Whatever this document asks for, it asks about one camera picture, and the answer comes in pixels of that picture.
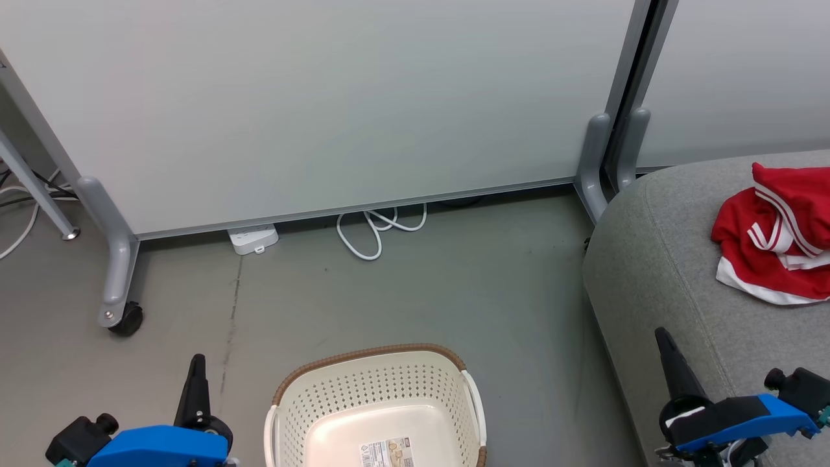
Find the right gripper blue-covered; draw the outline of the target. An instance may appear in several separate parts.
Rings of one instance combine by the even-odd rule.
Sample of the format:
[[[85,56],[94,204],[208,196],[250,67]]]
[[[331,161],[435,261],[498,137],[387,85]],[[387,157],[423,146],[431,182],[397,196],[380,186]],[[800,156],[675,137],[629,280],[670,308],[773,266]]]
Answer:
[[[660,326],[654,335],[672,403],[708,402],[670,331]],[[812,438],[821,431],[819,419],[770,394],[729,397],[672,417],[662,426],[668,444],[658,450],[658,457],[679,466],[744,466],[758,461],[774,435]]]

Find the left gripper blue-covered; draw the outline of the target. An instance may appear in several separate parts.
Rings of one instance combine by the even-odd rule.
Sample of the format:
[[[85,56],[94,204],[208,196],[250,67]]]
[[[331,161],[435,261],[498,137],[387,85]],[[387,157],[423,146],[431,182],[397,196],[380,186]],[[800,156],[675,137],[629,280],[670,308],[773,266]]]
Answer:
[[[112,416],[87,424],[98,444],[89,466],[223,466],[232,447],[232,431],[211,416],[205,355],[189,364],[174,425],[152,425],[116,434]]]

